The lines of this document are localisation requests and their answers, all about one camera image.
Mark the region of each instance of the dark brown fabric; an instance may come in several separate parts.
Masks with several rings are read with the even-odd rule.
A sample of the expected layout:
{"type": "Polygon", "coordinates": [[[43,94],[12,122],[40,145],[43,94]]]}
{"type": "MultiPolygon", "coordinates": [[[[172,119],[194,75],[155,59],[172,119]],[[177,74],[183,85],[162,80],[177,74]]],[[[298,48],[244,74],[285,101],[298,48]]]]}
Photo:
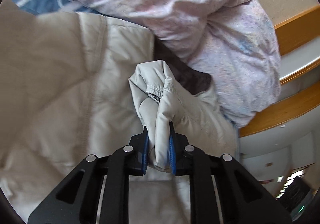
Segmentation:
{"type": "Polygon", "coordinates": [[[164,60],[175,79],[192,95],[209,88],[211,76],[188,67],[169,48],[155,37],[154,60],[164,60]]]}

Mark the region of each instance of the blue gripper pad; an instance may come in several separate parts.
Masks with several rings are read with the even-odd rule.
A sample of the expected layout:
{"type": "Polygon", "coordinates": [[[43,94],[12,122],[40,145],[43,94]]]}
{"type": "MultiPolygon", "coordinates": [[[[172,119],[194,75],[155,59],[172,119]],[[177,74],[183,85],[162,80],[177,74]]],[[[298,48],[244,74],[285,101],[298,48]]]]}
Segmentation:
{"type": "Polygon", "coordinates": [[[169,156],[170,156],[170,168],[171,168],[171,172],[172,174],[176,174],[176,152],[174,150],[174,145],[173,145],[173,138],[172,135],[170,134],[170,139],[169,139],[169,143],[170,143],[170,151],[169,151],[169,156]]]}
{"type": "Polygon", "coordinates": [[[146,134],[144,140],[143,154],[142,154],[142,172],[146,174],[148,167],[148,143],[149,143],[149,134],[146,134]]]}

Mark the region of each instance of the blue striped fabric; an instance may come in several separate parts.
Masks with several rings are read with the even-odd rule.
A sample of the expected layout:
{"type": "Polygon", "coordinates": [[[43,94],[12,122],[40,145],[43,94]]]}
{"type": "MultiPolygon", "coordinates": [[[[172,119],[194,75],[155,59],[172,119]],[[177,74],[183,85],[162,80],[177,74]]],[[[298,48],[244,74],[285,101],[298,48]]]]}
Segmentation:
{"type": "Polygon", "coordinates": [[[83,6],[78,0],[12,0],[22,10],[34,14],[45,14],[57,11],[66,12],[99,12],[83,6]]]}

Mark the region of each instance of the blanket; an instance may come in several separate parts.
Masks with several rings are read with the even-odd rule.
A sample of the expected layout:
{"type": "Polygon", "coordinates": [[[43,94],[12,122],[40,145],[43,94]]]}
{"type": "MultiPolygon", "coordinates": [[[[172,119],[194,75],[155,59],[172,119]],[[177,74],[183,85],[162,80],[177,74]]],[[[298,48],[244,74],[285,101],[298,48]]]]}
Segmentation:
{"type": "Polygon", "coordinates": [[[235,156],[236,129],[214,86],[191,95],[164,61],[150,62],[154,36],[140,25],[88,13],[34,16],[10,0],[0,20],[0,187],[16,212],[27,221],[88,154],[110,155],[146,125],[150,167],[130,179],[130,223],[188,223],[188,178],[164,172],[166,130],[172,120],[191,144],[235,156]]]}
{"type": "Polygon", "coordinates": [[[238,127],[280,94],[280,56],[258,0],[79,0],[148,27],[178,57],[209,73],[221,110],[238,127]]]}

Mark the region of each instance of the metal screw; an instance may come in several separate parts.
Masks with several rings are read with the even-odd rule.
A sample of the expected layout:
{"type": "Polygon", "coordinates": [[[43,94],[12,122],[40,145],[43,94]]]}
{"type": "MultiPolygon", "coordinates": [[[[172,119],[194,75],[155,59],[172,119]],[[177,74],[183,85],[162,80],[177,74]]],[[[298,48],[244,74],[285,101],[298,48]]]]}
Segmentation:
{"type": "Polygon", "coordinates": [[[94,155],[88,155],[86,158],[88,163],[93,162],[94,160],[96,160],[96,157],[94,155]]]}
{"type": "Polygon", "coordinates": [[[195,150],[195,148],[192,145],[187,145],[184,148],[187,152],[192,152],[193,150],[195,150]]]}
{"type": "Polygon", "coordinates": [[[128,152],[131,152],[131,151],[133,150],[133,147],[132,147],[132,146],[125,146],[125,147],[123,148],[123,150],[124,150],[126,153],[128,153],[128,152]]]}
{"type": "Polygon", "coordinates": [[[230,162],[230,161],[232,160],[232,156],[229,155],[229,154],[224,154],[224,155],[222,156],[222,159],[225,160],[225,161],[227,161],[227,162],[230,162]]]}

